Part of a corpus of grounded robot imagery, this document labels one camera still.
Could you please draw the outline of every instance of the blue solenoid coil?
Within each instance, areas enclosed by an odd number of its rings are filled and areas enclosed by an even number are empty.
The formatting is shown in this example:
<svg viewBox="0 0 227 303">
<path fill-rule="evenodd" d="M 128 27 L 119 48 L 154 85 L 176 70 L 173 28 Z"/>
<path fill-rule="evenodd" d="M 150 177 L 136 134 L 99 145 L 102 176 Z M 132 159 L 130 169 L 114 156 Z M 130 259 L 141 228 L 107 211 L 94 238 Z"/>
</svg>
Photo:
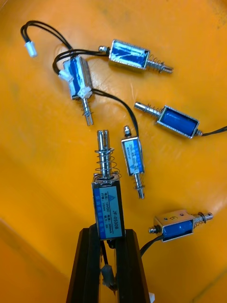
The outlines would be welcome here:
<svg viewBox="0 0 227 303">
<path fill-rule="evenodd" d="M 150 50 L 117 39 L 113 40 L 110 51 L 106 46 L 100 46 L 99 51 L 109 52 L 109 62 L 116 65 L 124 65 L 137 70 L 146 70 L 151 67 L 159 72 L 173 72 L 172 67 L 166 66 L 164 62 L 150 55 Z"/>
<path fill-rule="evenodd" d="M 63 63 L 63 67 L 64 70 L 59 72 L 59 77 L 68 82 L 71 99 L 81 101 L 87 125 L 93 125 L 88 102 L 92 96 L 93 86 L 87 61 L 81 56 L 72 57 Z"/>
<path fill-rule="evenodd" d="M 154 226 L 149 228 L 149 233 L 163 236 L 162 241 L 167 242 L 193 234 L 196 226 L 213 219 L 212 213 L 188 214 L 186 210 L 162 214 L 154 218 Z"/>
<path fill-rule="evenodd" d="M 195 135 L 202 136 L 202 131 L 198 130 L 199 121 L 167 105 L 161 110 L 155 110 L 140 102 L 136 102 L 135 108 L 153 115 L 160 124 L 171 131 L 181 134 L 187 138 L 193 138 Z"/>
<path fill-rule="evenodd" d="M 125 236 L 120 175 L 113 162 L 109 131 L 98 131 L 97 138 L 100 167 L 92 182 L 96 224 L 101 240 L 114 240 Z"/>
<path fill-rule="evenodd" d="M 129 176 L 134 176 L 135 189 L 139 198 L 144 199 L 143 182 L 140 178 L 144 173 L 143 154 L 139 137 L 132 137 L 128 125 L 124 127 L 124 136 L 122 139 L 122 150 Z"/>
</svg>

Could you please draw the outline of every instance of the blue label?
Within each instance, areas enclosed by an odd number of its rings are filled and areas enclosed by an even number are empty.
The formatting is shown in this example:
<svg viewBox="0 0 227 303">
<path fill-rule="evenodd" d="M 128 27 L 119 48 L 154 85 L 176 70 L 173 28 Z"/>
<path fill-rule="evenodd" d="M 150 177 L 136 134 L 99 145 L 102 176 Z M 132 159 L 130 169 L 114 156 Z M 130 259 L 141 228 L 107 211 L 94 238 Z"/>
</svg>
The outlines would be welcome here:
<svg viewBox="0 0 227 303">
<path fill-rule="evenodd" d="M 143 172 L 142 159 L 140 157 L 139 144 L 137 140 L 124 142 L 126 158 L 130 175 Z"/>
<path fill-rule="evenodd" d="M 170 108 L 166 108 L 160 121 L 187 136 L 192 136 L 198 125 L 198 121 L 195 119 L 178 113 Z"/>
<path fill-rule="evenodd" d="M 121 41 L 114 41 L 110 59 L 122 64 L 145 68 L 148 51 Z"/>
<path fill-rule="evenodd" d="M 100 239 L 122 237 L 116 186 L 94 188 L 94 200 Z"/>
</svg>

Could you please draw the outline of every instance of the orange plastic tray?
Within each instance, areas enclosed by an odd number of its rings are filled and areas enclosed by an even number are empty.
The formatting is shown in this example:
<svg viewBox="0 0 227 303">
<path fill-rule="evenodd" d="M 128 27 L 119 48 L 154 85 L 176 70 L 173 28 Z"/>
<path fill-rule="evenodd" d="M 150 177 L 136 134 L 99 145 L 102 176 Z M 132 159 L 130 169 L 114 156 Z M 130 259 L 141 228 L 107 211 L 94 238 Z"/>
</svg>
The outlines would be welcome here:
<svg viewBox="0 0 227 303">
<path fill-rule="evenodd" d="M 154 244 L 143 256 L 157 303 L 227 302 L 226 133 L 184 139 L 134 111 L 145 164 L 139 200 L 121 149 L 131 125 L 113 100 L 92 97 L 94 126 L 52 71 L 64 50 L 37 28 L 29 57 L 20 27 L 38 19 L 60 30 L 75 48 L 96 50 L 117 38 L 151 50 L 172 75 L 136 73 L 89 58 L 94 87 L 134 102 L 167 104 L 213 131 L 227 124 L 227 2 L 224 0 L 0 0 L 0 301 L 65 302 L 79 231 L 95 221 L 91 180 L 96 131 L 109 129 L 121 170 L 126 228 L 140 246 L 153 238 L 156 214 L 211 211 L 213 221 L 193 236 Z M 113 252 L 108 251 L 113 261 Z M 102 289 L 102 302 L 114 302 Z"/>
</svg>

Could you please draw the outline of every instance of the metal shaft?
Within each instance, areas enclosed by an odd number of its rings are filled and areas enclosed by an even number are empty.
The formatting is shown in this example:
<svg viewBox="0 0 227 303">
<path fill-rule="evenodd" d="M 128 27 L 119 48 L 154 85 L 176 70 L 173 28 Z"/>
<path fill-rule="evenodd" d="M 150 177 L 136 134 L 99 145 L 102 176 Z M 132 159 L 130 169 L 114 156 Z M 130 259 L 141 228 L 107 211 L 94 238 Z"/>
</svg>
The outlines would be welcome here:
<svg viewBox="0 0 227 303">
<path fill-rule="evenodd" d="M 155 61 L 148 60 L 147 65 L 152 67 L 155 70 L 158 70 L 159 72 L 165 71 L 165 72 L 168 72 L 168 73 L 172 73 L 174 71 L 173 67 L 166 66 L 164 64 L 164 62 L 158 63 L 158 62 L 155 62 Z"/>
<path fill-rule="evenodd" d="M 134 176 L 135 176 L 135 181 L 136 181 L 135 189 L 138 191 L 139 198 L 144 199 L 143 184 L 140 179 L 140 174 L 137 173 Z"/>
<path fill-rule="evenodd" d="M 103 178 L 110 178 L 112 175 L 111 152 L 109 131 L 97 131 L 98 153 L 100 172 Z"/>
<path fill-rule="evenodd" d="M 212 213 L 198 213 L 198 215 L 195 216 L 194 223 L 206 223 L 206 221 L 212 220 L 213 217 Z"/>
<path fill-rule="evenodd" d="M 92 120 L 92 116 L 91 116 L 91 111 L 89 108 L 89 104 L 86 98 L 81 99 L 82 105 L 83 105 L 83 110 L 84 110 L 84 116 L 86 118 L 87 121 L 87 125 L 93 125 L 93 120 Z"/>
<path fill-rule="evenodd" d="M 149 113 L 150 115 L 154 116 L 154 117 L 157 118 L 157 119 L 158 119 L 159 116 L 161 115 L 161 112 L 160 112 L 160 111 L 158 111 L 158 110 L 156 110 L 156 109 L 154 109 L 154 108 L 151 108 L 151 107 L 148 106 L 148 105 L 142 104 L 142 103 L 140 103 L 140 102 L 136 102 L 136 103 L 134 104 L 134 107 L 135 107 L 136 109 L 139 109 L 139 110 L 145 112 L 145 113 Z"/>
</svg>

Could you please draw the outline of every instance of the wire bundle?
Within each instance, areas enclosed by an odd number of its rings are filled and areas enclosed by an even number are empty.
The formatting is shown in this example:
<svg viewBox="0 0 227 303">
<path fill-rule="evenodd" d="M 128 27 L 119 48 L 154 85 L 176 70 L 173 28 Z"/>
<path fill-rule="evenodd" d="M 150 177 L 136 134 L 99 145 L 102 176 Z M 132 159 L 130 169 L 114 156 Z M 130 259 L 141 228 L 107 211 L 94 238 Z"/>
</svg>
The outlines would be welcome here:
<svg viewBox="0 0 227 303">
<path fill-rule="evenodd" d="M 37 21 L 37 20 L 30 20 L 21 27 L 20 33 L 25 42 L 31 42 L 31 39 L 29 38 L 29 36 L 27 34 L 27 28 L 29 26 L 38 27 L 38 28 L 45 30 L 46 32 L 48 32 L 48 33 L 54 35 L 56 38 L 58 38 L 68 49 L 72 49 L 72 46 L 69 44 L 69 42 L 66 40 L 66 38 L 57 29 L 50 26 L 49 24 L 46 24 L 44 22 Z"/>
</svg>

